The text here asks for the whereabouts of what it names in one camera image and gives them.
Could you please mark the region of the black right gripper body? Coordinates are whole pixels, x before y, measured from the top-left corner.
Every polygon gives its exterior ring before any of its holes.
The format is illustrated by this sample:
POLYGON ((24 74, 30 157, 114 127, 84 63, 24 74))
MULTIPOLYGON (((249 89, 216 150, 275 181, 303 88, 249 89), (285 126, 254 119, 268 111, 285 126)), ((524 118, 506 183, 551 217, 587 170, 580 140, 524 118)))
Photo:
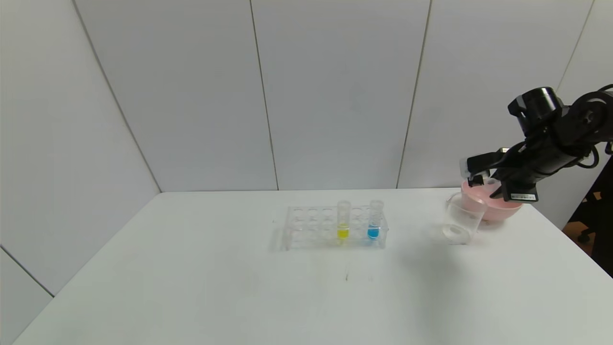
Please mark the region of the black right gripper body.
POLYGON ((501 186, 497 198, 507 202, 534 203, 539 200, 536 184, 574 161, 556 146, 513 146, 497 165, 501 186))

